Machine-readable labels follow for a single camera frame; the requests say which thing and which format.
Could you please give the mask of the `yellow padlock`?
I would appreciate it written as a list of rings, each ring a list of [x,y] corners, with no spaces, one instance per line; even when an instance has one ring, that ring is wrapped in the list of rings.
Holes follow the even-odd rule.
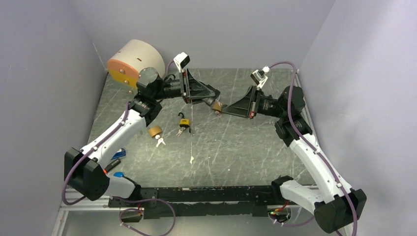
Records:
[[[180,120],[179,120],[179,130],[180,130],[182,127],[185,127],[185,128],[187,128],[187,130],[189,131],[189,133],[191,133],[191,123],[190,123],[190,119],[185,118],[185,117],[184,117],[184,113],[182,113],[182,112],[179,112],[179,113],[178,113],[178,116],[180,117]]]

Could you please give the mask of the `black padlock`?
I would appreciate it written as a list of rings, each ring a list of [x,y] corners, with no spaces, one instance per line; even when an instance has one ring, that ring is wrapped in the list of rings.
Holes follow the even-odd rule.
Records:
[[[202,101],[209,107],[211,107],[214,102],[216,101],[215,97],[207,97],[207,98],[203,98]]]

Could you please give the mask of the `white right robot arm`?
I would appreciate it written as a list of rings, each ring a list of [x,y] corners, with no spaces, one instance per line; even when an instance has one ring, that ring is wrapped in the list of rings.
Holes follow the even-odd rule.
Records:
[[[275,99],[251,86],[243,98],[223,105],[222,113],[242,118],[254,118],[257,114],[278,118],[274,124],[278,137],[302,161],[316,189],[305,187],[289,176],[279,177],[271,184],[272,201],[282,204],[288,200],[299,205],[328,234],[355,236],[367,196],[362,189],[354,189],[345,181],[330,163],[301,114],[304,107],[300,87],[288,86]]]

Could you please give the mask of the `small brass padlock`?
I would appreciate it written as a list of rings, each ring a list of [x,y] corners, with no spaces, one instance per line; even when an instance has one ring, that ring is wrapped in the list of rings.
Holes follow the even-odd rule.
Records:
[[[162,129],[159,125],[155,125],[153,127],[148,127],[148,133],[152,138],[155,138],[158,135],[161,135]]]

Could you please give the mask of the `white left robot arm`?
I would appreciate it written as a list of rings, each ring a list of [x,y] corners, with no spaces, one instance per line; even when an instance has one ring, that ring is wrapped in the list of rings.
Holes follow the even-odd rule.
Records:
[[[70,148],[65,153],[61,197],[66,205],[71,204],[65,197],[70,186],[83,199],[95,201],[105,195],[121,198],[129,207],[136,206],[142,199],[141,186],[128,177],[104,172],[117,150],[148,128],[162,110],[162,100],[181,97],[187,104],[204,102],[212,106],[220,95],[219,90],[195,79],[189,69],[162,78],[155,68],[146,67],[139,72],[136,87],[137,94],[115,123],[80,150]]]

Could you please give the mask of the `large brass padlock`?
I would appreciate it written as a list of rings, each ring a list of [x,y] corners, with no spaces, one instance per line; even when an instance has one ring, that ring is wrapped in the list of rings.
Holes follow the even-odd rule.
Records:
[[[222,110],[222,104],[219,101],[214,101],[211,109],[218,115],[218,114],[222,114],[223,110]]]

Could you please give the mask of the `silver keys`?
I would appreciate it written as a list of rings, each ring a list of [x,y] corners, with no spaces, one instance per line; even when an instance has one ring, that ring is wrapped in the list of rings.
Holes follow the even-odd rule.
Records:
[[[182,133],[184,133],[186,130],[187,130],[187,128],[182,127],[182,128],[178,131],[177,136],[179,137],[179,136],[180,136]]]
[[[222,113],[221,112],[215,111],[215,114],[216,114],[218,119],[222,120]]]

